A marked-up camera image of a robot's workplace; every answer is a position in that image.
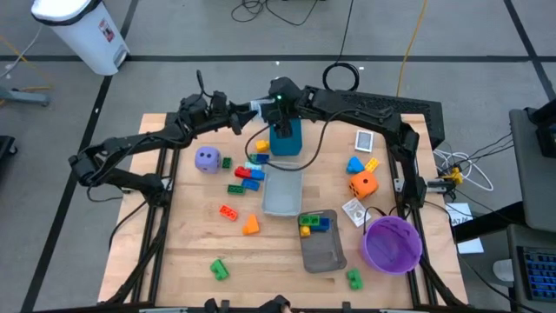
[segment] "purple bucket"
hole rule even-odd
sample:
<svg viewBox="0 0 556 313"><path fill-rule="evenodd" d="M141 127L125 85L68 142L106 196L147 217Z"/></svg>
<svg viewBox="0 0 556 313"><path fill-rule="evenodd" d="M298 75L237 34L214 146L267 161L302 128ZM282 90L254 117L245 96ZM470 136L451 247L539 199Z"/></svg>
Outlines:
<svg viewBox="0 0 556 313"><path fill-rule="evenodd" d="M360 246L361 256L369 266L392 275L412 270L422 251L415 227L397 216L384 216L371 223Z"/></svg>

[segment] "concrete floor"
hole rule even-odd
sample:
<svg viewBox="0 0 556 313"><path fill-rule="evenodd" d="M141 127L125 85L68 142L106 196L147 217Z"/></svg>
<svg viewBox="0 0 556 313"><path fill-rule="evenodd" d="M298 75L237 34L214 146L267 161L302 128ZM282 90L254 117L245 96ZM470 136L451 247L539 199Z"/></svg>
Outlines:
<svg viewBox="0 0 556 313"><path fill-rule="evenodd" d="M339 52L348 2L319 2L301 27L287 25L267 12L251 23L236 23L230 11L240 0L105 0L111 16L122 27L131 21L126 41L133 56L149 62L128 62L108 88L92 143L106 137L137 132L141 116L175 110L182 97L197 92L195 70L202 71L207 90L223 90L238 102L264 96L270 79L293 78L298 84L321 86L321 73L330 62L319 56ZM0 11L0 35L22 49L35 35L37 23L29 14L31 1L10 2ZM272 8L291 20L304 18L309 0L271 1ZM513 0L526 33L539 56L556 55L556 11L552 0ZM345 55L373 56L355 61L361 71L360 91L393 95L399 62L379 62L401 56L420 11L411 0L355 0ZM28 53L48 73L55 88L48 91L48 108L8 103L0 108L0 134L17 139L19 154L0 180L0 311L19 311L30 286L50 226L68 182L67 158L76 153L98 98L103 77L84 63L64 59L73 52L45 28ZM268 57L255 62L251 56ZM503 0L430 0L412 55L464 56L479 59L431 59L406 66L401 94L443 104L447 142L453 150L472 152L509 132L508 111L539 107L548 101L531 59L525 62L480 60L486 56L530 57ZM0 60L9 61L0 45ZM49 58L63 56L57 62ZM180 62L157 62L163 56L182 56ZM204 57L193 62L186 56ZM216 62L216 57L223 56ZM232 62L238 56L241 62ZM10 62L0 62L0 69ZM556 63L543 63L556 81ZM347 88L348 73L335 70L332 85ZM20 64L3 80L5 87L42 83ZM515 159L511 150L482 159L480 166L495 186L485 192L472 185L461 190L484 204L499 208L520 200ZM97 197L116 195L106 187ZM35 310L91 305L96 302L106 258L108 237L116 223L119 202L90 203L77 186L57 241ZM485 210L471 203L474 211ZM484 238L489 260L504 257L504 234ZM469 257L485 275L491 264ZM508 309L507 301L463 269L470 302L481 308Z"/></svg>

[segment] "white cable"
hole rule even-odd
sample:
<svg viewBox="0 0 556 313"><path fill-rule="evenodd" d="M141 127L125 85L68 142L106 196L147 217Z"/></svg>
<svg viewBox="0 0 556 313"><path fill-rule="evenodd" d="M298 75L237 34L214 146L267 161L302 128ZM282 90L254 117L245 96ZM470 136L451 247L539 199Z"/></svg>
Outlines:
<svg viewBox="0 0 556 313"><path fill-rule="evenodd" d="M469 155L467 153L464 152L454 152L454 153L450 153L450 152L446 152L446 151L442 151L442 150L434 150L433 153L437 156L437 157L441 157L444 162L442 163L441 166L437 166L436 168L439 170L444 170L445 168L450 166L450 161L448 160L449 157L451 158L459 158L462 160L465 160L465 162L469 163L469 170L467 171L467 173L461 173L461 175L463 176L463 179L467 180L469 183L474 184L475 186L486 190L486 191L494 191L494 185L493 183L490 181L490 179L488 179L487 174L485 174L484 171L482 171L479 166L477 166L475 163L473 163L472 160L469 159ZM485 178L485 181L488 183L488 187L483 186L477 182L475 182L473 179L469 178L469 176L471 175L471 172L473 171L473 169L476 169L479 174L481 176L483 176L483 178Z"/></svg>
<svg viewBox="0 0 556 313"><path fill-rule="evenodd" d="M33 44L35 44L36 39L38 38L38 36L41 34L41 30L43 30L43 25L39 24L38 26L38 30L36 31L36 35L33 38L33 40L31 40L31 42L29 43L29 45L27 46L27 48L25 48L23 51L21 51L21 53L19 54L19 56L17 56L16 61L14 61L14 63L12 63L10 65L10 67L4 72L2 73L2 75L0 75L0 79L4 78L6 75L10 74L11 71L13 71L17 64L19 63L19 61L21 61L21 58L23 57L23 55L25 55L25 53L27 53L27 51L33 46Z"/></svg>

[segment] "keyboard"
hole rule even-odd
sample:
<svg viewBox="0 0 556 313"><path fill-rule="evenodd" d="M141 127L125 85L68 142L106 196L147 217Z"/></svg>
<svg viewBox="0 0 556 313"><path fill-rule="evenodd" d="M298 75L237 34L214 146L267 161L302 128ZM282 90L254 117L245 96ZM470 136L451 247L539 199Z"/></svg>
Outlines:
<svg viewBox="0 0 556 313"><path fill-rule="evenodd" d="M439 102L344 90L336 90L336 93L340 94L341 99L346 103L359 104L369 109L393 108L396 113L422 114L425 116L433 150L445 139L442 104Z"/></svg>
<svg viewBox="0 0 556 313"><path fill-rule="evenodd" d="M518 247L529 300L556 303L556 250Z"/></svg>

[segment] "white trash can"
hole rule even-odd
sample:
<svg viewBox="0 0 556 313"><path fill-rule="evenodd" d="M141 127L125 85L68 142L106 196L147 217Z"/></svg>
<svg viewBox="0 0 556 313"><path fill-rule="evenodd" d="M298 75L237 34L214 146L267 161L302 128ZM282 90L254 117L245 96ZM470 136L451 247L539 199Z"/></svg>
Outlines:
<svg viewBox="0 0 556 313"><path fill-rule="evenodd" d="M48 25L96 74L116 74L129 54L102 0L35 0L31 14Z"/></svg>

